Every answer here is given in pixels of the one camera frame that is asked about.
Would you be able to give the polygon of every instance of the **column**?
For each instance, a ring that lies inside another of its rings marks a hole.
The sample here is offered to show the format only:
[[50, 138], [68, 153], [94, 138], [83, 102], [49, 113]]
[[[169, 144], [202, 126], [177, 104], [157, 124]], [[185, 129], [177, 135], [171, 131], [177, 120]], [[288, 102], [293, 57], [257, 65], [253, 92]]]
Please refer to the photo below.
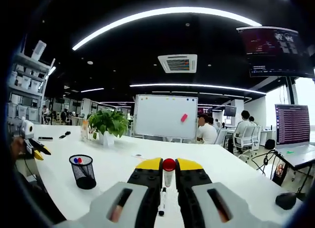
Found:
[[242, 121], [242, 111], [244, 111], [244, 100], [235, 99], [231, 102], [231, 106], [236, 107], [235, 117], [231, 117], [231, 123], [233, 126], [237, 126], [237, 124]]
[[80, 111], [80, 115], [82, 117], [84, 117], [84, 119], [87, 118], [89, 112], [90, 112], [90, 103], [91, 103], [91, 100], [90, 99], [87, 99], [87, 98], [84, 98], [82, 99], [81, 101], [81, 111]]

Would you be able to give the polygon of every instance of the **black mesh pen holder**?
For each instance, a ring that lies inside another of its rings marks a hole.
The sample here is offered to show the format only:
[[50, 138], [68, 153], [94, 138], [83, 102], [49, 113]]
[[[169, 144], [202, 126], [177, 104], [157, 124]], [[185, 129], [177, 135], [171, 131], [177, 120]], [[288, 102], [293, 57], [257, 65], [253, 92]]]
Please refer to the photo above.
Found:
[[87, 155], [73, 155], [69, 158], [75, 182], [84, 190], [90, 190], [96, 186], [93, 171], [93, 159]]

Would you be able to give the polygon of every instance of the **desk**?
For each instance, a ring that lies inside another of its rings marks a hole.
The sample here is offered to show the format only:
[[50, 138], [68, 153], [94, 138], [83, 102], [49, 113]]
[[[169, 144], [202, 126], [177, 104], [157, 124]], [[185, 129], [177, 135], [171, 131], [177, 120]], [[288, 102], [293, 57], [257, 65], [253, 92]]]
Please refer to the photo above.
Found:
[[[285, 211], [275, 204], [275, 198], [285, 190], [219, 145], [181, 144], [123, 136], [115, 140], [111, 149], [103, 149], [96, 142], [80, 141], [79, 126], [35, 125], [35, 137], [52, 136], [45, 142], [51, 155], [36, 160], [39, 175], [55, 205], [68, 220], [88, 213], [93, 199], [118, 181], [127, 181], [134, 167], [143, 159], [155, 157], [185, 158], [200, 163], [213, 182], [221, 182], [248, 204], [250, 211], [262, 220], [284, 224], [302, 204], [297, 200], [293, 209]], [[64, 139], [64, 132], [71, 134]], [[74, 180], [69, 157], [86, 154], [93, 158], [97, 186], [91, 190], [79, 189]], [[175, 180], [167, 192], [164, 217], [157, 216], [155, 227], [184, 227], [177, 203]]]
[[276, 140], [276, 131], [275, 130], [262, 130], [260, 133], [260, 143], [259, 145], [265, 146], [268, 139]]
[[73, 126], [80, 126], [80, 125], [82, 125], [83, 117], [71, 116], [71, 119], [72, 119], [72, 125]]

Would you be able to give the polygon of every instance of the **black ceiling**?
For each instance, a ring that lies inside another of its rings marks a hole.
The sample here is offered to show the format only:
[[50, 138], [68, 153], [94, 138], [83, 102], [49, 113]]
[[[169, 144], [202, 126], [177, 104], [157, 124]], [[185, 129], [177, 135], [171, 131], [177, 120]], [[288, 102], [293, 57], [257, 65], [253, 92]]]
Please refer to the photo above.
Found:
[[[51, 63], [56, 58], [57, 68], [46, 90], [52, 97], [61, 97], [71, 90], [104, 88], [88, 93], [71, 92], [69, 97], [132, 101], [138, 93], [185, 91], [257, 98], [257, 94], [240, 91], [129, 87], [142, 83], [198, 83], [250, 89], [259, 84], [265, 78], [250, 78], [245, 50], [236, 32], [237, 27], [247, 25], [228, 18], [200, 14], [160, 15], [114, 28], [76, 51], [72, 46], [95, 30], [126, 16], [173, 6], [216, 8], [264, 26], [298, 30], [308, 46], [314, 44], [314, 37], [310, 35], [314, 27], [298, 4], [297, 1], [296, 6], [292, 6], [290, 0], [52, 0], [39, 22], [31, 27], [26, 54], [32, 53], [38, 40], [47, 43], [41, 61]], [[169, 54], [197, 54], [197, 73], [166, 74], [158, 56]], [[283, 83], [283, 80], [275, 80], [261, 89], [268, 91]], [[63, 90], [64, 85], [70, 88]], [[221, 104], [229, 99], [233, 98], [204, 95], [199, 102]]]

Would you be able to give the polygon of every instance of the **shelf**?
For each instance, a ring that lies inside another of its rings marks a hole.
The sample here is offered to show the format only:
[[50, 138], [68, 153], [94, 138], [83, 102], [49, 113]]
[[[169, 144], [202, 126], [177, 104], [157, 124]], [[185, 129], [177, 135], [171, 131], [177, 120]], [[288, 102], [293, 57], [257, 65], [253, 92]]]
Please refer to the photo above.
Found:
[[24, 67], [30, 68], [30, 69], [35, 70], [35, 71], [39, 71], [43, 74], [47, 74], [49, 69], [50, 69], [50, 66], [45, 65], [44, 63], [41, 63], [39, 61], [35, 61], [34, 59], [32, 59], [28, 56], [25, 56], [22, 53], [16, 54], [14, 56], [13, 61], [16, 64], [22, 65]]
[[38, 99], [38, 97], [42, 97], [42, 93], [36, 93], [31, 90], [23, 89], [22, 87], [19, 87], [19, 86], [9, 85], [9, 88], [12, 89], [11, 93], [19, 95], [19, 96], [35, 98], [35, 99]]
[[31, 75], [31, 74], [27, 74], [26, 72], [21, 71], [21, 70], [19, 70], [19, 69], [16, 69], [15, 71], [18, 72], [18, 74], [27, 76], [27, 77], [29, 77], [29, 78], [31, 78], [31, 79], [33, 79], [33, 80], [36, 80], [36, 81], [39, 81], [39, 82], [43, 82], [43, 81], [44, 81], [44, 79], [42, 79], [42, 78], [36, 77], [36, 76], [34, 76], [34, 75]]

